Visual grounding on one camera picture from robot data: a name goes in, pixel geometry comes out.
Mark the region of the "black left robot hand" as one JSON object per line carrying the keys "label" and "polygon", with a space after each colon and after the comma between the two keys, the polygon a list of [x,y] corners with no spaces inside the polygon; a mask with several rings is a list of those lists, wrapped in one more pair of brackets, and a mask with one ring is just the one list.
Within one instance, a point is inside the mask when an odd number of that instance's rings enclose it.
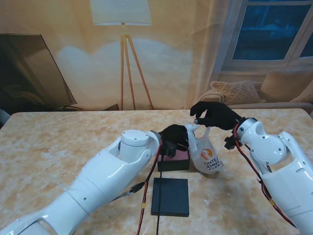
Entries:
{"label": "black left robot hand", "polygon": [[177,146],[179,151],[187,151],[189,148],[187,129],[183,125],[172,124],[160,133],[163,141],[170,142]]}

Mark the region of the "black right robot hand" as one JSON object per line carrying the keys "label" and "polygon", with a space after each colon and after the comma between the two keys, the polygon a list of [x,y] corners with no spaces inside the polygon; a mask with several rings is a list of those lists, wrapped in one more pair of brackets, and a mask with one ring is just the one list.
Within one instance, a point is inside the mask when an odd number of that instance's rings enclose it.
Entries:
{"label": "black right robot hand", "polygon": [[190,109],[190,116],[195,116],[194,123],[205,127],[218,127],[232,130],[244,118],[220,102],[199,101]]}

